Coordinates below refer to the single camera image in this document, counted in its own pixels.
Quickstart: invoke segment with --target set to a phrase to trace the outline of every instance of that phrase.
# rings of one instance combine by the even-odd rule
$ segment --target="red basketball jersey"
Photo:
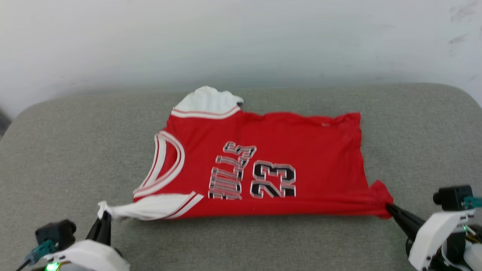
[[[243,112],[230,92],[202,87],[155,136],[134,203],[103,210],[140,219],[331,214],[389,218],[385,185],[368,186],[360,114],[336,118]]]

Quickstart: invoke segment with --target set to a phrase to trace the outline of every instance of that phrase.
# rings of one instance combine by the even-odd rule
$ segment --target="white fabric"
[[[240,110],[238,104],[244,101],[229,91],[218,91],[204,86],[188,94],[177,104],[171,114],[180,118],[219,119],[230,116]]]
[[[160,194],[151,195],[141,200],[120,206],[109,206],[107,202],[99,202],[97,216],[102,218],[107,211],[112,219],[132,217],[139,220],[155,220],[161,218],[176,218],[187,212],[203,198],[202,195],[191,194]]]

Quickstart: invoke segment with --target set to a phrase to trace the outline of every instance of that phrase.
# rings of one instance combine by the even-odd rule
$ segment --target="jersey lettering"
[[[238,155],[237,159],[228,156],[218,155],[217,164],[228,164],[233,166],[233,171],[213,167],[211,170],[211,180],[209,182],[208,198],[224,200],[240,200],[241,181],[244,168],[256,152],[256,146],[241,146],[229,141],[223,147],[224,153]]]
[[[240,200],[241,182],[243,172],[250,159],[256,153],[256,146],[241,146],[229,141],[223,147],[224,153],[235,154],[238,157],[218,155],[217,164],[226,164],[233,167],[231,172],[213,167],[211,170],[211,180],[209,182],[208,198],[223,200]],[[279,188],[267,176],[275,176],[280,180]],[[254,198],[262,199],[265,194],[274,197],[295,197],[296,172],[288,164],[273,164],[271,162],[258,160],[253,165],[253,178],[251,182],[250,194]]]

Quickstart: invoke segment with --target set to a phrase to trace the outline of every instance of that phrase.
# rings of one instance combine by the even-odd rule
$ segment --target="gray fabric surface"
[[[243,109],[336,116],[360,111],[369,183],[428,218],[439,187],[482,193],[482,110],[445,85],[233,90]],[[14,270],[34,230],[69,218],[85,238],[97,202],[124,204],[150,169],[153,136],[185,93],[63,98],[23,112],[0,142],[0,266]],[[131,270],[412,270],[405,236],[376,217],[223,217],[117,221]]]
[[[10,121],[0,112],[0,139],[7,131]]]

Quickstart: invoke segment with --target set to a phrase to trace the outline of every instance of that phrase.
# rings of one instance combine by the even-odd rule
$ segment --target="white wall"
[[[437,82],[482,104],[478,0],[0,0],[0,109],[71,93]]]

